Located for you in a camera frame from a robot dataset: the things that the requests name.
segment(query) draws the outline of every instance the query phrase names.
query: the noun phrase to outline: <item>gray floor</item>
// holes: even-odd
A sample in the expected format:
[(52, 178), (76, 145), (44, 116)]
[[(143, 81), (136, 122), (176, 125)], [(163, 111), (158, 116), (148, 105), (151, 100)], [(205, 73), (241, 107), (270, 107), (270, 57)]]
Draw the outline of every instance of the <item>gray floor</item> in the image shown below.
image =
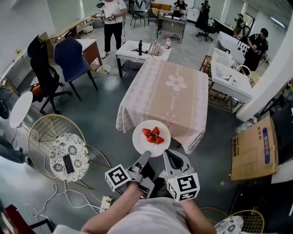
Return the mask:
[[(127, 33), (127, 39), (139, 40), (139, 32), (152, 35), (152, 28), (154, 29), (154, 24), (149, 27), (138, 27), (135, 29), (135, 32), (136, 30), (138, 32), (136, 33), (137, 35)], [(176, 39), (172, 39), (173, 50), (170, 61), (199, 68), (204, 54), (208, 52), (211, 43), (205, 42), (203, 38), (193, 37), (192, 35), (195, 35), (195, 33), (196, 28), (192, 24), (188, 24), (182, 44), (178, 44)], [(91, 34), (91, 36), (93, 35), (98, 35), (98, 32), (95, 31)], [(102, 42), (100, 43), (98, 40), (101, 51), (103, 51)], [(192, 46), (193, 50), (190, 50), (190, 42), (194, 44)], [(180, 52), (182, 51), (187, 51), (186, 59), (181, 57), (182, 60), (180, 60)], [(111, 53), (104, 62), (105, 64), (110, 64), (115, 69), (116, 60), (114, 59), (114, 53)], [(79, 101), (74, 94), (72, 96), (65, 95), (57, 99), (56, 107), (61, 111), (62, 115), (68, 117), (80, 127), (87, 143), (102, 151), (112, 166), (121, 163), (124, 167), (128, 167), (139, 156), (132, 144), (133, 129), (123, 134), (123, 132), (115, 128), (115, 123), (119, 104), (132, 82), (132, 78), (128, 77), (125, 80), (121, 80), (113, 75), (98, 73), (93, 73), (93, 76), (99, 88), (98, 92), (94, 89), (89, 78), (84, 75), (74, 81), (82, 101)], [(65, 84), (62, 89), (71, 90), (68, 84)], [(45, 111), (47, 113), (52, 112), (51, 106), (48, 105)], [(239, 124), (240, 122), (234, 115), (210, 106), (208, 107), (204, 138), (194, 152), (188, 155), (192, 166), (199, 176), (201, 191), (195, 202), (200, 207), (212, 206), (225, 212), (228, 212), (231, 208), (236, 190), (240, 184), (238, 182), (231, 182), (229, 177), (231, 170), (231, 138), (235, 135), (235, 129)], [(5, 131), (6, 139), (11, 141), (15, 131), (9, 128), (8, 121), (0, 121), (0, 127)], [(23, 147), (25, 153), (27, 153), (27, 133), (18, 129), (16, 139), (17, 146)], [(176, 149), (176, 145), (177, 142), (171, 142), (172, 149)], [(182, 148), (178, 149), (178, 151), (184, 154)], [(34, 159), (37, 161), (37, 167), (42, 169), (43, 159), (35, 158), (35, 156)], [(163, 169), (162, 157), (150, 159), (150, 164), (157, 175)], [(25, 205), (32, 204), (37, 211), (40, 211), (45, 201), (54, 193), (54, 181), (47, 179), (36, 169), (28, 165), (19, 165), (1, 157), (0, 171), (0, 199), (2, 206), (6, 207), (9, 204), (14, 204), (28, 224), (32, 224), (30, 219), (35, 223), (34, 211), (28, 208), (27, 216)], [(94, 189), (93, 194), (98, 199), (101, 200), (104, 195), (117, 199), (119, 195), (111, 192), (104, 179), (106, 171), (107, 168), (92, 163), (83, 182)], [(58, 192), (63, 192), (64, 184), (57, 184), (59, 186)], [(91, 204), (100, 206), (100, 202), (93, 198), (89, 190), (76, 184), (69, 184), (68, 188), (84, 193)], [(85, 204), (84, 198), (80, 195), (69, 193), (68, 196), (75, 206)], [(63, 195), (54, 197), (49, 201), (42, 214), (49, 216), (55, 224), (64, 224), (74, 229), (80, 229), (95, 213), (89, 207), (72, 208)], [(46, 228), (42, 230), (43, 233), (49, 233)]]

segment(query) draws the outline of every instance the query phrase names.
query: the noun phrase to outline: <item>white t-shirt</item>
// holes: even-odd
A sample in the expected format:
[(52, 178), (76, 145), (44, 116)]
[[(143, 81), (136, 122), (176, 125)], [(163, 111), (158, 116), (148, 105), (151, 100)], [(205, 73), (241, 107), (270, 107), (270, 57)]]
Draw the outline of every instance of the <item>white t-shirt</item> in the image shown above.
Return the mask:
[[(105, 4), (102, 6), (102, 10), (104, 11), (105, 18), (110, 17), (110, 15), (113, 14), (118, 14), (120, 10), (126, 9), (125, 2), (123, 0), (113, 0), (111, 2), (106, 2), (103, 1)], [(105, 24), (115, 24), (115, 23), (120, 23), (123, 21), (122, 16), (116, 17), (116, 20), (109, 21), (105, 20)]]
[[(108, 231), (108, 234), (151, 233), (190, 234), (180, 203), (166, 197), (139, 200), (130, 213)], [(54, 234), (81, 234), (81, 232), (58, 225)]]

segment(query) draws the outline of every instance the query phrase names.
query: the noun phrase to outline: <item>water bottle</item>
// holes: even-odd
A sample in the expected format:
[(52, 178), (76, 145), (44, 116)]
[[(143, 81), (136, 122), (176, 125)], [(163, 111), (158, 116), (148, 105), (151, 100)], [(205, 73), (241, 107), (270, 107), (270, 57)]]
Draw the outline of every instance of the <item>water bottle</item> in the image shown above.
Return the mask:
[(170, 49), (171, 48), (171, 37), (168, 37), (167, 38), (165, 48), (166, 49)]

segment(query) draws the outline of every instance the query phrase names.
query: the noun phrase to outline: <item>strawberry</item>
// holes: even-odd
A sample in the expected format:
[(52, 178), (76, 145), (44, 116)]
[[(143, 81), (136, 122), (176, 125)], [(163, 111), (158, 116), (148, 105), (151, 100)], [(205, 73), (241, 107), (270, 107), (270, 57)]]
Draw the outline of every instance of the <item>strawberry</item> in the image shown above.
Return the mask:
[(158, 129), (158, 127), (155, 127), (153, 130), (152, 130), (152, 133), (153, 134), (156, 134), (157, 136), (160, 135), (160, 130)]
[(155, 135), (149, 135), (147, 138), (147, 141), (149, 142), (149, 143), (155, 143), (156, 142), (156, 136)]
[(151, 133), (151, 130), (148, 128), (143, 128), (142, 133), (147, 137)]
[(165, 140), (162, 137), (157, 136), (156, 144), (163, 143)]

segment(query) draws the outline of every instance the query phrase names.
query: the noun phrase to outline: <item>white plate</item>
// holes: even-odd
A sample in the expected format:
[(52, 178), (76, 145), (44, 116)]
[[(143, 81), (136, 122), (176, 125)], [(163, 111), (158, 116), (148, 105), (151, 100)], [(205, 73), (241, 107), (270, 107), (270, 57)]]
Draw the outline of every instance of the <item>white plate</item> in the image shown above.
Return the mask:
[[(164, 138), (164, 142), (161, 144), (154, 144), (149, 143), (147, 141), (147, 138), (142, 133), (143, 128), (148, 128), (150, 130), (153, 130), (154, 127), (158, 127), (160, 130), (160, 137)], [(147, 150), (149, 150), (152, 155), (151, 157), (158, 157), (163, 154), (165, 149), (168, 149), (171, 143), (171, 135), (166, 127), (165, 124), (161, 123), (157, 120), (146, 120), (142, 123), (140, 123), (134, 130), (132, 135), (132, 142), (134, 145), (134, 148), (140, 153), (143, 154)]]

